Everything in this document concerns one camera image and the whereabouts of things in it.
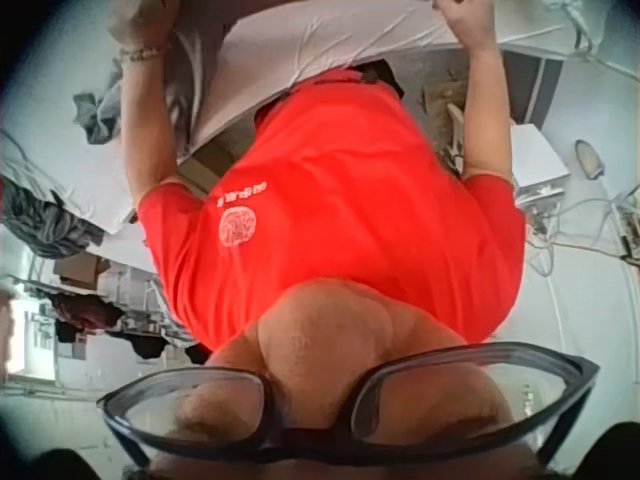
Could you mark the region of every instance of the bracelet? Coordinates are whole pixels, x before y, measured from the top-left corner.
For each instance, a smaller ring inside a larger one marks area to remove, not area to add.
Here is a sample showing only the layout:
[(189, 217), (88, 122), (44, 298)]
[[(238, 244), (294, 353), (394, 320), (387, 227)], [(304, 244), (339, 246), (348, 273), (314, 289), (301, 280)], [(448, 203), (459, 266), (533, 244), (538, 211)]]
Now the bracelet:
[(122, 65), (127, 65), (129, 63), (146, 62), (147, 60), (164, 56), (167, 50), (169, 50), (169, 47), (141, 48), (139, 50), (134, 50), (133, 52), (120, 50), (120, 63)]

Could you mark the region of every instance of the black eyeglass frame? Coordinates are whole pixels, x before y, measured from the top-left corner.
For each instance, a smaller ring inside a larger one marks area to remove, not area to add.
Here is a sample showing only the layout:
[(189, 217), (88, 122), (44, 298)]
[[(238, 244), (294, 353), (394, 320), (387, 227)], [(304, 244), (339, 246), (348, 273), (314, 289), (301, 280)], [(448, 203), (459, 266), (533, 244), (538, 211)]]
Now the black eyeglass frame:
[[(561, 377), (566, 390), (555, 402), (532, 416), (500, 429), (469, 439), (467, 444), (453, 451), (425, 453), (424, 446), (387, 446), (365, 442), (352, 431), (352, 418), (360, 395), (371, 381), (382, 381), (400, 371), (451, 363), (489, 365), (508, 363), (535, 368)], [(290, 459), (304, 459), (336, 466), (392, 466), (434, 463), (487, 453), (522, 440), (537, 428), (557, 418), (547, 440), (537, 452), (541, 465), (548, 465), (560, 449), (576, 423), (595, 385), (599, 367), (593, 362), (566, 355), (544, 347), (525, 343), (505, 342), (475, 346), (453, 347), (421, 353), (373, 368), (365, 373), (342, 406), (334, 424), (323, 430), (286, 429), (271, 383), (253, 372), (228, 368), (205, 368), (205, 371), (226, 372), (245, 376), (262, 385), (264, 406), (256, 431), (246, 439), (222, 447), (202, 442), (168, 439), (138, 430), (126, 420), (126, 412), (133, 406), (112, 411), (117, 398), (128, 389), (151, 379), (180, 372), (202, 372), (203, 368), (170, 370), (149, 375), (109, 393), (97, 405), (104, 420), (124, 450), (140, 468), (147, 468), (150, 459), (140, 444), (160, 452), (197, 460), (226, 463), (269, 464)], [(266, 441), (276, 446), (263, 448)]]

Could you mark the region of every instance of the red t-shirt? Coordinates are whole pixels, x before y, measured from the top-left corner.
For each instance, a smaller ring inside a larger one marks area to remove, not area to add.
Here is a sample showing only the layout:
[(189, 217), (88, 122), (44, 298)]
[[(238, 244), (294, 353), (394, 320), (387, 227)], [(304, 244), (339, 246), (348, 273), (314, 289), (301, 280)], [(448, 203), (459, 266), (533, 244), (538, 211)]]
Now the red t-shirt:
[(445, 173), (382, 84), (303, 84), (207, 202), (163, 185), (139, 216), (171, 309), (212, 350), (317, 278), (367, 285), (481, 342), (524, 265), (511, 185)]

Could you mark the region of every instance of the eyeglasses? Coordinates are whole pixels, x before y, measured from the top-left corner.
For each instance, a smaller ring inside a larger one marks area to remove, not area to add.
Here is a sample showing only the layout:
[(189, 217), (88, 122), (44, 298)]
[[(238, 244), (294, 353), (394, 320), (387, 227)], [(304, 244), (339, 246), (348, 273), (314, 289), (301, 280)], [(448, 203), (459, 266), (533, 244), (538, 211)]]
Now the eyeglasses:
[(577, 421), (598, 370), (584, 358), (521, 343), (428, 352), (367, 372), (322, 430), (288, 428), (266, 378), (226, 368), (153, 374), (106, 395), (98, 407), (141, 468), (150, 462), (143, 447), (231, 463), (390, 466), (520, 442), (546, 465)]

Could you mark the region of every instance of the white sheet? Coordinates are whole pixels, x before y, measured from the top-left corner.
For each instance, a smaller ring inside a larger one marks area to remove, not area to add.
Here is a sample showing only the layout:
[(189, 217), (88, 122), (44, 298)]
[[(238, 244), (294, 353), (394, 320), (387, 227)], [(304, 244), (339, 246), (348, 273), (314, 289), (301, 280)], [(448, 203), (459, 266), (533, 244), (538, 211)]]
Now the white sheet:
[[(585, 0), (585, 18), (596, 42), (606, 18), (603, 2), (608, 1)], [(71, 100), (87, 88), (99, 91), (108, 75), (109, 58), (117, 52), (104, 28), (110, 3), (80, 0), (64, 9), (6, 90), (2, 127), (63, 185), (73, 213), (116, 233), (131, 211), (118, 146), (89, 146), (82, 129), (72, 123)], [(509, 49), (548, 56), (573, 51), (573, 27), (538, 0), (498, 0), (497, 26)], [(196, 144), (295, 79), (348, 60), (454, 45), (431, 3), (416, 0), (311, 0), (247, 18), (221, 52)]]

